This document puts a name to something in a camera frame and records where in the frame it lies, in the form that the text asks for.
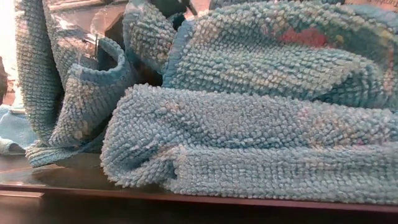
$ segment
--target looped fabric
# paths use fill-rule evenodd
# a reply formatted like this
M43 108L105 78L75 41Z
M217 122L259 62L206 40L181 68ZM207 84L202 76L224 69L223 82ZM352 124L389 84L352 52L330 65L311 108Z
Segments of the looped fabric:
M160 68L163 85L136 85L119 101L101 154L110 180L189 195L398 204L391 22L321 2L249 2L175 34L150 4L130 3L132 49Z
M136 82L124 51L107 37L98 45L116 66L98 70L105 62L95 59L90 35L76 26L61 26L63 12L50 10L51 3L16 2L19 79L24 107L39 139L26 150L34 167L78 152L98 152L112 110Z

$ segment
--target dark surface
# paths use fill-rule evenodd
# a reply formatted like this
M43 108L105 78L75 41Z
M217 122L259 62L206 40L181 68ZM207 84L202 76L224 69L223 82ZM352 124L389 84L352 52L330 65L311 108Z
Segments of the dark surface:
M345 203L297 202L288 200L261 200L245 198L194 197L173 194L156 185L122 189L107 180L98 167L96 157L81 156L73 161L74 168L50 165L31 168L24 156L0 156L0 190L14 192L39 192L45 194L72 195L74 197L134 198L169 202L223 203L237 205L263 205L272 207L327 208L330 210L359 210L395 212L398 207L379 205L355 205ZM78 164L91 164L76 168Z
M0 223L396 223L395 214L159 202L126 198L0 196Z

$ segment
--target microfiber towel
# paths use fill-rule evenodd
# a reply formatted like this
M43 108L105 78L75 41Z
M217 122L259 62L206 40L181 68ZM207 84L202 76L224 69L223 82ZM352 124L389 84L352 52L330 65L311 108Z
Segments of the microfiber towel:
M51 0L16 1L16 42L24 107L38 141L27 158L46 165L78 152L98 151L106 123L135 69L122 48L103 37L99 48L116 66L98 70L96 44L64 19Z
M389 110L138 85L113 113L101 160L123 187L398 204L397 125Z
M154 6L130 2L140 22L131 27L132 48L158 69L166 88L398 107L397 37L387 24L350 7L318 1L232 4L184 22L175 32ZM308 29L327 42L306 45L286 35Z
M24 148L36 139L23 109L0 106L0 155L25 154Z

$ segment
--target shelf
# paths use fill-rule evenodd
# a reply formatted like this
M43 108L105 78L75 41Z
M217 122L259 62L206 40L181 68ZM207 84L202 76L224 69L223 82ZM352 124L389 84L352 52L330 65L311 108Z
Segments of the shelf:
M50 165L33 169L24 156L0 156L0 190L70 194L113 198L138 198L176 202L262 205L272 207L323 208L398 213L398 207L345 203L298 202L244 198L195 197L173 194L156 185L123 189L108 182L101 169L72 169Z

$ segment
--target fabric pile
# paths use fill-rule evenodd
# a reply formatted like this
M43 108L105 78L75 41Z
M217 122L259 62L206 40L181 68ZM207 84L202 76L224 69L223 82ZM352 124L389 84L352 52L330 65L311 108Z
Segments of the fabric pile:
M53 24L48 1L17 3L33 166L101 147L104 173L123 187L398 204L396 17L341 2L216 0L176 29L180 14L130 0L124 46L99 40L117 65L98 71L86 48L61 44L82 35ZM137 62L162 86L133 86L146 79Z

